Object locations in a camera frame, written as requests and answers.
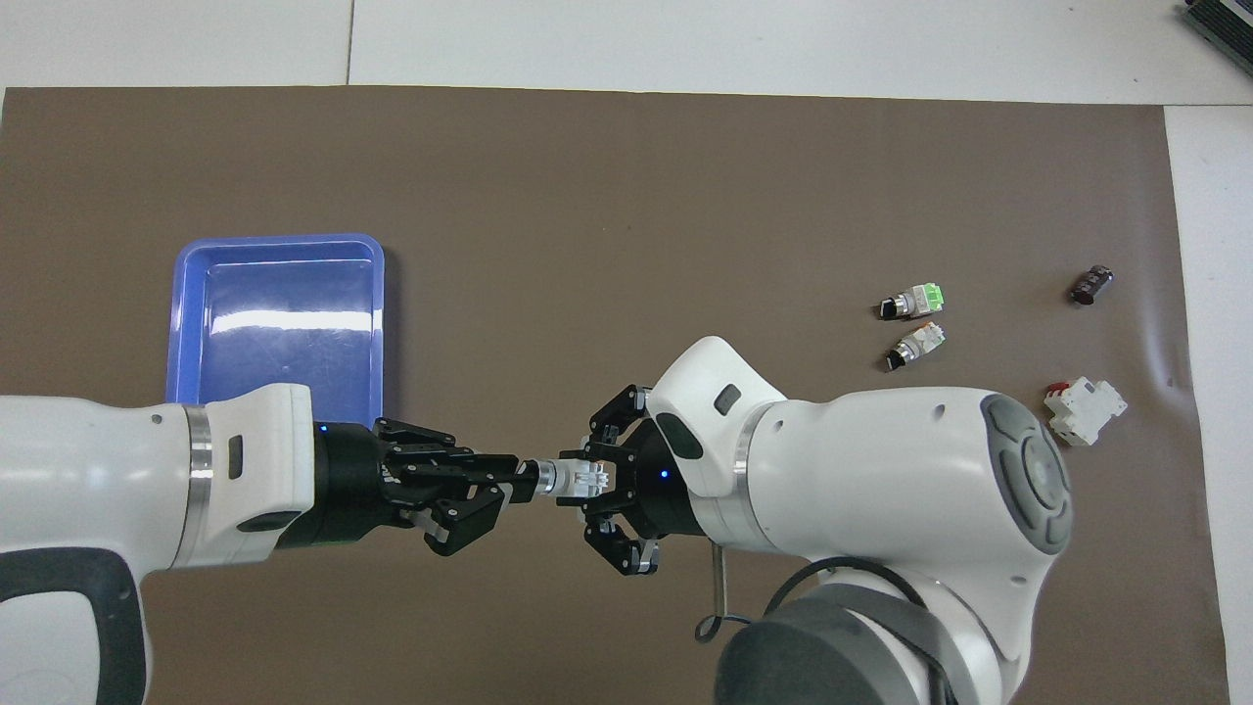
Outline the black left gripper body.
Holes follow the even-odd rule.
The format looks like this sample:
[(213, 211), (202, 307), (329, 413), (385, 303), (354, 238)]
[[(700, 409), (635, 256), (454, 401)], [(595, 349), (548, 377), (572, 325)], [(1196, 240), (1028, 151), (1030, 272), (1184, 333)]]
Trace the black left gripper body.
[(313, 507), (282, 532), (277, 548), (350, 543), (393, 526), (397, 513), (382, 493), (383, 450), (371, 430), (317, 421), (313, 441)]

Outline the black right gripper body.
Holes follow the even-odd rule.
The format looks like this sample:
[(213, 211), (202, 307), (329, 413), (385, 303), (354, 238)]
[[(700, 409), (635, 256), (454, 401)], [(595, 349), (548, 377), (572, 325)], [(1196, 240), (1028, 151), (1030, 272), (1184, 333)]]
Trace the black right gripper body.
[(688, 487), (653, 419), (643, 419), (626, 437), (629, 467), (626, 522), (642, 538), (660, 540), (669, 535), (702, 537)]

